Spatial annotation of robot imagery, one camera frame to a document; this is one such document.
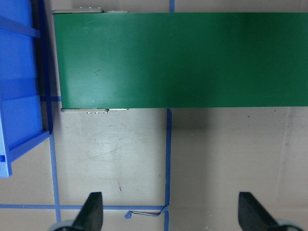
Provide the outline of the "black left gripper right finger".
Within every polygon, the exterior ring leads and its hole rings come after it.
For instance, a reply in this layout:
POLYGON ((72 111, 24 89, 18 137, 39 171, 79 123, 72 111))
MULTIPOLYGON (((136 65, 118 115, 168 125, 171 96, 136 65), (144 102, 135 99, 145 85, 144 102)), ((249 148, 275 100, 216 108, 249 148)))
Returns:
POLYGON ((238 221, 243 231, 283 230, 250 192, 239 193, 238 221))

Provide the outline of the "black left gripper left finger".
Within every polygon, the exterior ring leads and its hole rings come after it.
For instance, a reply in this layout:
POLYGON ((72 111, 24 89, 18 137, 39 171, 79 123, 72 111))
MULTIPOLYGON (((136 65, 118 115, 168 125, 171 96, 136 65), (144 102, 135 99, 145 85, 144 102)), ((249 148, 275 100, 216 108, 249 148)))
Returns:
POLYGON ((100 231, 103 226, 103 197, 101 192, 91 192, 75 218, 74 231, 100 231))

